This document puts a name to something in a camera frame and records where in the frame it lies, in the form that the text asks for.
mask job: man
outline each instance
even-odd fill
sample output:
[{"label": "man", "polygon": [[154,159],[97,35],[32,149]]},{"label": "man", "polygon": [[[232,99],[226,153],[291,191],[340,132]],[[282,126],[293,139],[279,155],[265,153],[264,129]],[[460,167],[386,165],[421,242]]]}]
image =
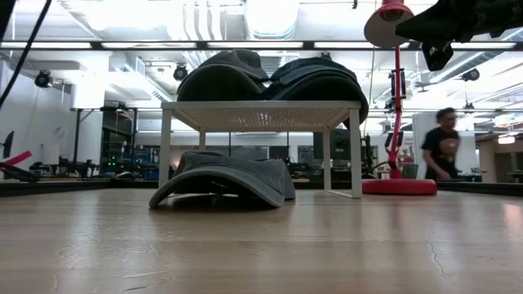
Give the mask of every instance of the man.
[{"label": "man", "polygon": [[450,180],[458,177],[456,153],[459,135],[454,130],[456,112],[453,108],[438,111],[439,127],[429,131],[423,143],[423,159],[427,162],[426,179]]}]

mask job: spotlight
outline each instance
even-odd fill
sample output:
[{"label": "spotlight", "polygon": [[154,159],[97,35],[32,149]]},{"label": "spotlight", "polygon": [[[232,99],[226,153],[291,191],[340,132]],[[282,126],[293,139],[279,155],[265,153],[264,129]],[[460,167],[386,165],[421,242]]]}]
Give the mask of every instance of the spotlight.
[{"label": "spotlight", "polygon": [[[474,109],[474,104],[472,102],[471,103],[466,102],[465,106],[463,106],[463,109]],[[471,113],[472,113],[471,111],[465,111],[465,114],[471,114]]]},{"label": "spotlight", "polygon": [[333,58],[330,56],[330,53],[329,53],[329,52],[321,52],[320,57],[321,57],[321,58],[328,59],[328,60],[332,60],[332,59],[333,59]]},{"label": "spotlight", "polygon": [[461,79],[465,82],[468,81],[477,81],[477,79],[480,78],[480,71],[477,69],[472,69],[467,71],[461,76]]},{"label": "spotlight", "polygon": [[178,64],[177,68],[174,69],[173,77],[177,81],[182,81],[184,78],[186,78],[187,72],[186,65],[185,64]]},{"label": "spotlight", "polygon": [[34,79],[34,84],[36,87],[41,87],[43,89],[52,87],[51,72],[48,70],[40,70],[40,73]]}]

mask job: small white table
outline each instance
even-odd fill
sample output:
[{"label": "small white table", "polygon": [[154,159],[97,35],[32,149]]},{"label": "small white table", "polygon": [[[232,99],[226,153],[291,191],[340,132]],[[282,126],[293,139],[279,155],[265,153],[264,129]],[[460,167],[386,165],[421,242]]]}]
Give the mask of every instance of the small white table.
[{"label": "small white table", "polygon": [[[168,181],[172,117],[199,132],[205,150],[207,132],[313,131],[323,132],[324,189],[349,198],[361,198],[360,110],[357,101],[198,101],[162,103],[159,186]],[[351,194],[332,190],[330,132],[350,119]]]}]

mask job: perforated tabletop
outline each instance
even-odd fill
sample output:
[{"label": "perforated tabletop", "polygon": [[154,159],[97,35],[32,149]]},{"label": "perforated tabletop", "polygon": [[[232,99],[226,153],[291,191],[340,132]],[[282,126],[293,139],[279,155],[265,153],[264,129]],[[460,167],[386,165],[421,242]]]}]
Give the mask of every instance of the perforated tabletop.
[{"label": "perforated tabletop", "polygon": [[164,102],[172,116],[197,131],[323,131],[348,119],[355,101]]}]

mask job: red lamp base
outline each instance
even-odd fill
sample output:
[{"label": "red lamp base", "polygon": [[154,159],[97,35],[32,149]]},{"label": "red lamp base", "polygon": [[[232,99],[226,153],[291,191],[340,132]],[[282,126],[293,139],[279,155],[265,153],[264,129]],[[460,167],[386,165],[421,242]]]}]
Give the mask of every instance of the red lamp base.
[{"label": "red lamp base", "polygon": [[363,180],[363,194],[429,196],[436,193],[437,187],[433,180]]}]

